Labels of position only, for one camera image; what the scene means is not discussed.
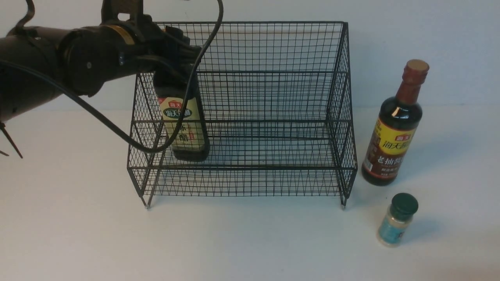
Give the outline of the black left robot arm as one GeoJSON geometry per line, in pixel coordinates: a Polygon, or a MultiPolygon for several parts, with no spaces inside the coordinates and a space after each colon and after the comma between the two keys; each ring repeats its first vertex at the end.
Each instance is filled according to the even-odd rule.
{"type": "Polygon", "coordinates": [[[1,39],[1,121],[6,122],[61,95],[61,91],[29,69],[46,75],[78,96],[94,96],[112,80],[155,71],[153,62],[137,57],[166,59],[176,78],[186,79],[185,65],[193,64],[201,47],[176,27],[159,27],[143,12],[142,0],[104,0],[97,26],[64,30],[27,27],[34,3],[6,37],[1,39]]]}

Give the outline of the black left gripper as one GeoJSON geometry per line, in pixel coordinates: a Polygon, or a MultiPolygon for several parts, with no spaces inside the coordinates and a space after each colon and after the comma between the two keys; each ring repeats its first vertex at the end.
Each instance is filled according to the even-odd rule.
{"type": "Polygon", "coordinates": [[[189,75],[201,52],[177,27],[162,29],[144,13],[143,0],[104,0],[101,25],[115,31],[123,40],[117,43],[118,62],[135,73],[164,68],[171,75],[189,75]]]}

